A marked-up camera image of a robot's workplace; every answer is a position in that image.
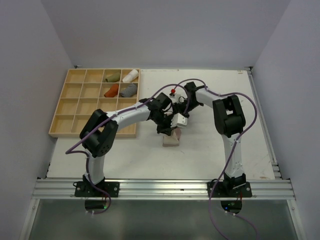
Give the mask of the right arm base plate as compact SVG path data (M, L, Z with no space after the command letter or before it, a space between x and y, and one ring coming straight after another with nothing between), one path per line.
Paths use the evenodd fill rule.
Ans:
M219 181L213 190L212 198L251 198L253 196L251 185L246 182L236 188L226 186L222 181Z

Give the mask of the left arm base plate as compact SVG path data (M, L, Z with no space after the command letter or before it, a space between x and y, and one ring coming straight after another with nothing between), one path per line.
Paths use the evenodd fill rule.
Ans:
M74 196L84 198L105 197L106 192L111 198L117 198L120 191L120 183L117 181L101 181L93 187L88 181L76 181L72 184L75 187Z

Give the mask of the pink underwear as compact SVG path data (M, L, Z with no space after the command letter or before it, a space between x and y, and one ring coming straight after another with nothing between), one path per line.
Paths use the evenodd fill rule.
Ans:
M177 147L180 145L181 129L176 128L172 131L171 135L164 135L162 140L163 147Z

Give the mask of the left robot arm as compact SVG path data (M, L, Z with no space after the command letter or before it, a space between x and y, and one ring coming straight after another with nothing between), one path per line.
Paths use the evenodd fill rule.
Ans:
M80 144L87 155L84 174L88 182L87 192L95 197L103 193L105 155L112 148L117 132L132 124L151 120L157 125L158 134L171 137L177 128L173 124L177 113L174 105L167 95L160 93L155 98L142 99L120 110L95 110L79 135Z

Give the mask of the orange and cream underwear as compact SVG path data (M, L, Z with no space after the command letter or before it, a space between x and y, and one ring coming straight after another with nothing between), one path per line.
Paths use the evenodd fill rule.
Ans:
M110 89L104 93L105 98L114 98L118 95L119 92L119 84L113 84Z

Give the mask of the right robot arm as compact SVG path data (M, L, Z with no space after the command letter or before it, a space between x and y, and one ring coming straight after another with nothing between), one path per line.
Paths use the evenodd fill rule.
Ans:
M208 194L213 197L234 197L246 189L247 178L242 161L241 138L246 132L245 115L238 98L238 93L219 95L205 84L196 86L187 83L187 98L181 100L172 89L170 96L175 98L174 114L189 117L189 112L198 106L208 106L213 110L214 126L221 135L224 145L225 166L221 177L223 181L213 179L207 183Z

